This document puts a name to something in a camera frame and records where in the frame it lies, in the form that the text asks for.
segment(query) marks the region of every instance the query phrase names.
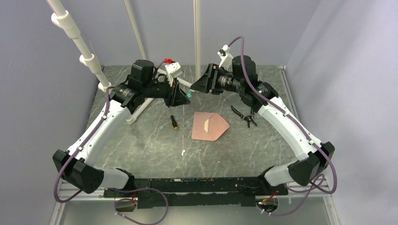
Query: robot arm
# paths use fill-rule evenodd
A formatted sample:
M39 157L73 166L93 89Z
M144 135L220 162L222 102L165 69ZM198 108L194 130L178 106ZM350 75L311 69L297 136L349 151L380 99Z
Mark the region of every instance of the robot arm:
M97 169L94 165L110 135L134 113L146 97L162 98L167 107L190 103L177 79L174 78L170 85L168 79L165 79L167 75L155 77L154 71L152 62L137 60L126 81L113 88L100 115L78 141L66 152L57 150L54 153L53 161L64 180L88 194L99 187L133 188L127 187L133 183L129 181L134 180L130 173L121 169Z
M312 142L308 142L301 130L288 117L290 115L298 121L278 96L276 90L269 83L258 81L256 65L249 56L244 56L243 58L250 82L264 97L284 109L284 114L272 105L269 105L250 89L244 78L242 62L239 56L232 59L232 72L228 72L227 69L230 65L227 60L227 56L230 56L229 48L225 50L221 49L219 55L222 59L222 65L209 64L204 75L192 84L191 89L214 95L219 95L224 91L238 93L243 103L251 107L252 110L259 113L261 117L265 118L275 127L290 145L297 158L291 163L268 168L259 178L266 181L266 187L277 186L288 182L296 182L302 186L306 186L328 166L326 159L312 144L315 143L320 146L329 158L334 153L334 146L330 142L322 143L304 128L312 139Z

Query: white pvc pipe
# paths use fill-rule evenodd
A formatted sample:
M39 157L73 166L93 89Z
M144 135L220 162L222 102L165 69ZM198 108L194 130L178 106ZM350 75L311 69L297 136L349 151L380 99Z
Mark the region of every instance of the white pvc pipe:
M58 27L62 28L67 36L73 40L76 47L82 53L79 61L87 66L90 71L95 74L99 80L98 88L105 92L105 89L111 85L101 70L101 65L94 54L91 53L90 49L82 39L80 30L77 27L75 21L68 11L65 10L59 0L47 0L47 3L53 9L54 13L51 15L51 21Z
M195 68L196 68L196 80L199 80L200 75L200 0L193 0L193 14L195 23Z
M137 120L138 116L141 115L141 113L148 107L148 105L152 101L153 98L147 98L145 102L140 107L138 107L138 109L136 109L134 113L126 120L127 124L129 125L133 124Z
M134 18L133 9L130 4L130 0L123 0L124 6L126 7L127 14L129 15L131 27L133 28L134 35L136 36L139 52L141 53L141 57L143 60L146 60L146 54L144 50L144 46L142 45L141 36L138 31L137 23Z
M186 87L188 87L188 88L190 88L191 87L191 83L189 83L188 81L186 81L186 80L183 80L183 79L181 79L181 78L179 78L179 77L177 77L177 80L178 80L178 82L180 82L180 84L182 84L182 85L184 85L184 86L186 86Z
M62 17L66 15L65 8L63 7L60 0L46 0L46 1L57 16Z
M89 59L92 57L91 51L86 43L83 41L82 36L79 35L77 38L74 38L73 42L75 42L76 47L79 49L85 59Z

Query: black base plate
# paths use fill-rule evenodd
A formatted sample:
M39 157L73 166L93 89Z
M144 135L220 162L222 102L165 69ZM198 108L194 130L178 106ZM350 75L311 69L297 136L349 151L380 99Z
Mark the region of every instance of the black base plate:
M283 185L272 189L260 188L258 177L135 179L136 188L151 187L163 192L170 206L227 205L255 206L257 195L287 195ZM105 198L122 198L126 194L112 190L104 192ZM163 197L154 191L137 193L138 209L165 206Z

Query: small screwdriver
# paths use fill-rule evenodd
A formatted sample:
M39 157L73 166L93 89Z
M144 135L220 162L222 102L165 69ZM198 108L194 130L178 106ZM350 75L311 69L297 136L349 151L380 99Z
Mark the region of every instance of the small screwdriver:
M169 109L170 109L170 112L171 112L171 116L170 116L171 124L173 125L174 130L177 130L178 129L177 121L176 121L176 119L174 119L174 115L173 115L173 112L171 111L171 108L169 108Z

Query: white wall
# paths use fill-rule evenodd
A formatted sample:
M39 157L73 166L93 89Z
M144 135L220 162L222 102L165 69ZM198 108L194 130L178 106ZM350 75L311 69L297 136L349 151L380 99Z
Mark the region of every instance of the white wall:
M129 65L141 55L122 0L63 0L103 65ZM258 65L286 65L320 0L202 0L202 64L244 35ZM149 60L195 64L192 0L131 0Z
M397 1L322 0L287 64L300 119L336 147L342 224L398 222L397 60Z
M46 1L0 3L0 218L48 224L54 152L84 131L98 81Z

